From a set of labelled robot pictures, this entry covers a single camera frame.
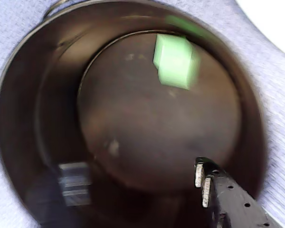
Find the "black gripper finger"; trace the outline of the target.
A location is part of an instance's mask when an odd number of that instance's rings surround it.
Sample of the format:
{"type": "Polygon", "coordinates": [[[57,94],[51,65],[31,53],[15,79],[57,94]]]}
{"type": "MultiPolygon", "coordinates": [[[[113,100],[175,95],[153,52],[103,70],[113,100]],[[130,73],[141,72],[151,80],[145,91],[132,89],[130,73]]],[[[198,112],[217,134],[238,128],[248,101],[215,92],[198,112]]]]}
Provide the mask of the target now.
{"type": "Polygon", "coordinates": [[[86,228],[89,218],[83,210],[90,204],[90,184],[87,163],[62,163],[35,178],[26,205],[42,228],[86,228]]]}
{"type": "Polygon", "coordinates": [[[280,228],[238,183],[214,161],[195,160],[195,187],[201,189],[201,205],[211,228],[280,228]]]}

